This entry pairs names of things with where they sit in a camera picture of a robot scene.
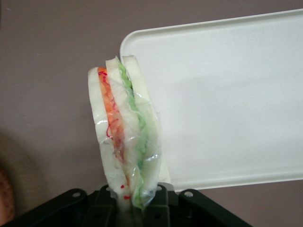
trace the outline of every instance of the plastic packaging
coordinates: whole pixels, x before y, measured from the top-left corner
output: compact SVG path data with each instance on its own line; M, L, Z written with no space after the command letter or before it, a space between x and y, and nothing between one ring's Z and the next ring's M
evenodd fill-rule
M89 71L89 98L107 183L119 210L153 199L161 164L160 125L133 56Z

